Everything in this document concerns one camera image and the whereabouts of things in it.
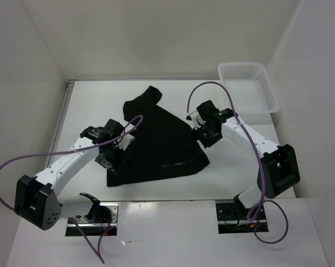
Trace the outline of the black shorts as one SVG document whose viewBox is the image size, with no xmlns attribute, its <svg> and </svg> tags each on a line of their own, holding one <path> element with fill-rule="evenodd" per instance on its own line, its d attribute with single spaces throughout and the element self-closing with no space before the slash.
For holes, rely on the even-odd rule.
<svg viewBox="0 0 335 267">
<path fill-rule="evenodd" d="M 123 152 L 119 165 L 107 171 L 108 187 L 194 175 L 209 165 L 191 127 L 158 106 L 161 98 L 160 90 L 149 86 L 124 103 L 125 121 L 137 115 L 143 121 L 131 133 L 135 139 Z"/>
</svg>

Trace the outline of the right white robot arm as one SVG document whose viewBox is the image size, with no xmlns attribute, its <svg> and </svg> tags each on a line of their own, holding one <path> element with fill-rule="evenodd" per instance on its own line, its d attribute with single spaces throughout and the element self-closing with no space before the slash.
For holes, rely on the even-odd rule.
<svg viewBox="0 0 335 267">
<path fill-rule="evenodd" d="M 212 101 L 189 113 L 192 132 L 208 148 L 228 138 L 258 163 L 257 181 L 233 199 L 233 212 L 240 219 L 252 220 L 267 199 L 274 199 L 300 181 L 294 148 L 279 145 L 248 126 L 232 109 L 219 110 Z"/>
</svg>

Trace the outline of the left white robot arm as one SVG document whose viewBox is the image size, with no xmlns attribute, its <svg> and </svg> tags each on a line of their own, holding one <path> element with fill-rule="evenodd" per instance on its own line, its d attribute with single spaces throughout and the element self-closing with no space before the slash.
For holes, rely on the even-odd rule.
<svg viewBox="0 0 335 267">
<path fill-rule="evenodd" d="M 101 212 L 96 197 L 85 192 L 72 199 L 60 199 L 59 195 L 91 161 L 113 170 L 123 148 L 115 142 L 103 143 L 123 132 L 124 127 L 115 120 L 109 120 L 103 127 L 86 128 L 66 155 L 33 177 L 24 175 L 18 180 L 14 212 L 42 230 L 50 229 L 59 219 L 76 215 L 90 223 L 98 220 Z"/>
</svg>

